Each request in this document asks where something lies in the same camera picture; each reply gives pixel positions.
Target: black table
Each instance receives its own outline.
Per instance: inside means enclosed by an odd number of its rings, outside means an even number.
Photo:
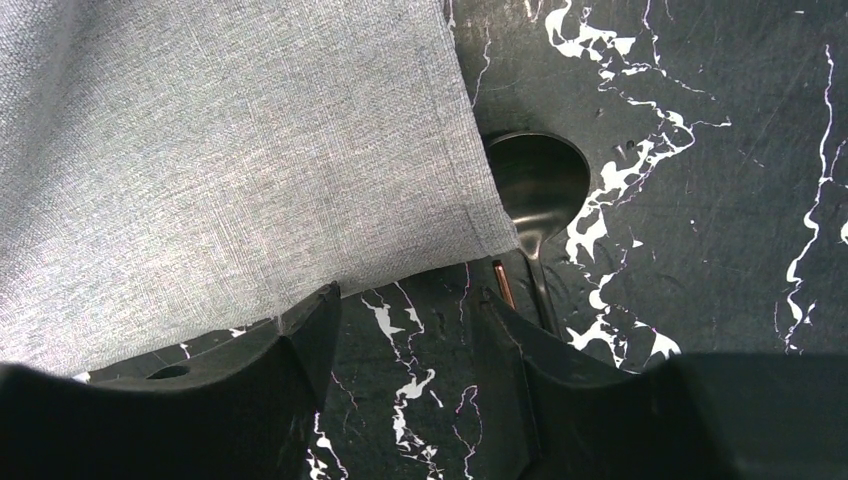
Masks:
[[[587,207],[544,259],[572,345],[637,373],[680,351],[846,350],[848,2],[453,0],[445,14],[484,138],[553,132],[590,163]],[[535,318],[520,256],[501,259]],[[482,285],[491,259],[345,300],[311,478],[486,478],[465,321]],[[145,376],[238,334],[90,378]]]

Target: cloth fold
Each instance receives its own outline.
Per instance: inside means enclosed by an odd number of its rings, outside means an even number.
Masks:
[[[0,0],[0,361],[516,247],[433,0]]]

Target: spoon bowl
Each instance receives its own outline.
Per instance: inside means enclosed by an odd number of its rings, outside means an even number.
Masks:
[[[504,210],[515,223],[527,260],[542,327],[562,338],[542,269],[542,245],[565,230],[589,193],[589,165],[571,142],[541,132],[516,132],[492,140],[489,167]]]

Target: woven fabric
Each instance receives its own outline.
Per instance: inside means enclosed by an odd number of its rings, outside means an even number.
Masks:
[[[516,246],[433,0],[0,0],[0,361]]]

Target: cloth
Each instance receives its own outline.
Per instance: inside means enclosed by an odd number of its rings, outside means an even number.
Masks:
[[[0,361],[70,375],[517,245],[434,0],[0,0]]]

